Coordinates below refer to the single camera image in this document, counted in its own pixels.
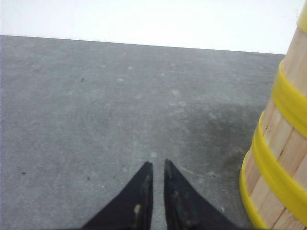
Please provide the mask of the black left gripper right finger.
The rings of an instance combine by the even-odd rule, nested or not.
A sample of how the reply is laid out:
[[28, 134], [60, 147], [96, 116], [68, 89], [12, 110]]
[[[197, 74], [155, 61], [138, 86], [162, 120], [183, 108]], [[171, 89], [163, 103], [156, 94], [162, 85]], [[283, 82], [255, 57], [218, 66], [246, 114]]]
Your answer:
[[204, 199], [169, 159], [165, 160], [164, 204], [168, 230], [236, 230]]

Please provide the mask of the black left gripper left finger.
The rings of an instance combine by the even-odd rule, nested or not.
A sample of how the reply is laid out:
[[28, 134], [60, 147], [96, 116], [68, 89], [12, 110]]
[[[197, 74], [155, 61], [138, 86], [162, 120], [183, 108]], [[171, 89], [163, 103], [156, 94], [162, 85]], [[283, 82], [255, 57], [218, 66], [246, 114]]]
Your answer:
[[149, 230], [153, 213], [153, 164], [145, 162], [132, 179], [83, 230]]

